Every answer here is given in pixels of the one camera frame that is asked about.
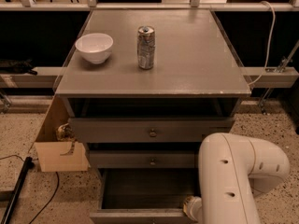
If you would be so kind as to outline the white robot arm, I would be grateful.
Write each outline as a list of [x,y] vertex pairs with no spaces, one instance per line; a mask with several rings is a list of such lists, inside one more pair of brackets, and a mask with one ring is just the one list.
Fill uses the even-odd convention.
[[254,198],[282,183],[290,172],[277,145],[230,133],[207,136],[199,149],[201,195],[185,199],[185,215],[198,224],[261,224]]

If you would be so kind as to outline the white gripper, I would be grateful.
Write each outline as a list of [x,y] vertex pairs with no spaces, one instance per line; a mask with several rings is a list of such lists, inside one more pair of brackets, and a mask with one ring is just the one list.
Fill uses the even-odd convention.
[[200,197],[188,196],[183,202],[183,212],[192,220],[202,219],[202,199]]

